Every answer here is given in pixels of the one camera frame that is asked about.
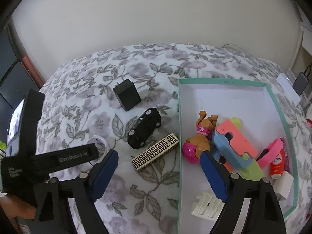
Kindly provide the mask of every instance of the white tape roll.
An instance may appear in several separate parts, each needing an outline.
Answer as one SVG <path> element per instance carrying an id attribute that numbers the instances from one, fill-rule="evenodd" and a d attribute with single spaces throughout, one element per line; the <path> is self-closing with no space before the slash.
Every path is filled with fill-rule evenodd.
<path id="1" fill-rule="evenodd" d="M 283 171 L 282 177 L 276 179 L 273 185 L 276 196 L 280 197 L 281 200 L 286 200 L 291 190 L 293 181 L 293 176 L 291 176 L 288 171 Z"/>
<path id="2" fill-rule="evenodd" d="M 99 159 L 90 161 L 92 164 L 96 164 L 97 162 L 101 162 L 103 160 L 106 154 L 110 151 L 110 146 L 108 145 L 107 141 L 99 135 L 95 135 L 91 137 L 88 140 L 87 144 L 91 144 L 91 143 L 95 143 L 96 147 L 99 150 L 99 155 L 100 155 Z"/>

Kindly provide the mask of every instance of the black power adapter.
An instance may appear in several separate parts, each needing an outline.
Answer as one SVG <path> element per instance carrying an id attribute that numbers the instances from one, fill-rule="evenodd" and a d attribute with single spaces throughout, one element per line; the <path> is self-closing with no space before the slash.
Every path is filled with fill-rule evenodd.
<path id="1" fill-rule="evenodd" d="M 309 83 L 309 79 L 308 77 L 310 76 L 311 73 L 311 66 L 312 64 L 310 64 L 304 72 L 300 72 L 296 81 L 293 84 L 293 89 L 295 90 L 295 92 L 300 96 L 303 91 L 305 90 L 305 88 L 307 87 L 308 83 Z"/>
<path id="2" fill-rule="evenodd" d="M 129 79 L 123 79 L 123 82 L 113 88 L 113 91 L 115 92 L 121 107 L 126 112 L 141 102 L 141 98 L 134 83 Z"/>

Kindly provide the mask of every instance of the teal box rim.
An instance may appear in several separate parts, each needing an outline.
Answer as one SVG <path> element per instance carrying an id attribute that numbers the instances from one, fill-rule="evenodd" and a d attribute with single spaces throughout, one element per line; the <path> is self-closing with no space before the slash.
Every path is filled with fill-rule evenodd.
<path id="1" fill-rule="evenodd" d="M 278 103 L 274 93 L 272 92 L 271 88 L 266 84 L 262 82 L 255 82 L 255 81 L 250 81 L 250 80 L 238 80 L 238 79 L 225 79 L 225 78 L 181 78 L 179 79 L 178 83 L 178 89 L 180 92 L 180 85 L 181 84 L 223 84 L 223 85 L 235 85 L 235 86 L 251 86 L 251 87 L 261 87 L 261 88 L 266 88 L 267 92 L 269 93 L 274 106 L 277 110 L 278 115 L 280 116 L 280 120 L 282 122 L 285 134 L 286 134 L 286 139 L 288 142 L 289 146 L 289 151 L 291 153 L 291 164 L 293 168 L 293 177 L 294 177 L 294 200 L 293 200 L 293 206 L 287 210 L 285 213 L 283 213 L 283 217 L 286 218 L 288 217 L 294 209 L 297 207 L 298 204 L 298 167 L 297 167 L 297 157 L 295 154 L 294 150 L 294 143 L 292 140 L 292 136 L 288 127 L 288 123 L 285 119 L 284 113 L 280 108 L 280 104 Z M 181 102 L 179 98 L 179 120 L 181 120 Z M 182 176 L 182 144 L 183 142 L 181 141 L 181 123 L 179 122 L 179 129 L 180 129 L 180 177 Z M 181 220 L 181 196 L 182 196 L 182 179 L 180 178 L 179 180 L 179 187 L 180 187 L 180 194 L 179 194 L 179 207 L 178 207 L 178 212 L 179 212 L 179 217 L 178 217 L 178 233 L 180 233 L 180 220 Z"/>

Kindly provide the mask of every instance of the floral bedsheet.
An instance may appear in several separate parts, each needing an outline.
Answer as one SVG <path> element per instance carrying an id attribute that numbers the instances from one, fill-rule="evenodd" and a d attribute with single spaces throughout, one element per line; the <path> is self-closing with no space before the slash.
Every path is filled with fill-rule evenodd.
<path id="1" fill-rule="evenodd" d="M 171 151 L 142 172 L 130 160 L 169 133 L 179 134 L 178 80 L 219 77 L 255 80 L 271 86 L 293 135 L 298 164 L 298 205 L 286 219 L 288 233 L 299 233 L 312 197 L 311 135 L 300 107 L 276 82 L 280 67 L 236 51 L 197 44 L 143 44 L 100 51 L 60 66 L 45 83 L 43 115 L 38 124 L 37 154 L 86 144 L 104 137 L 119 154 L 119 166 L 96 208 L 110 233 L 177 232 L 179 151 Z M 142 102 L 125 112 L 112 89 L 122 79 L 135 83 Z M 162 126 L 144 148 L 126 142 L 131 126 L 147 108 L 156 107 Z M 91 169 L 85 163 L 52 174 L 71 179 Z M 78 233 L 84 233 L 75 203 L 70 201 Z"/>

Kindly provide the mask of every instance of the display screen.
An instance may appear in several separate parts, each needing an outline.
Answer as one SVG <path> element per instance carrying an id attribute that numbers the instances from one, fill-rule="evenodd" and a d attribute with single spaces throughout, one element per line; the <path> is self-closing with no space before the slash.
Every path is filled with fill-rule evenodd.
<path id="1" fill-rule="evenodd" d="M 12 140 L 12 138 L 18 132 L 19 121 L 21 118 L 21 111 L 23 109 L 23 104 L 24 104 L 24 100 L 22 100 L 21 103 L 19 103 L 19 105 L 17 106 L 17 108 L 14 110 L 12 114 L 12 119 L 11 119 L 10 127 L 9 127 L 9 135 L 7 136 L 7 144 Z"/>

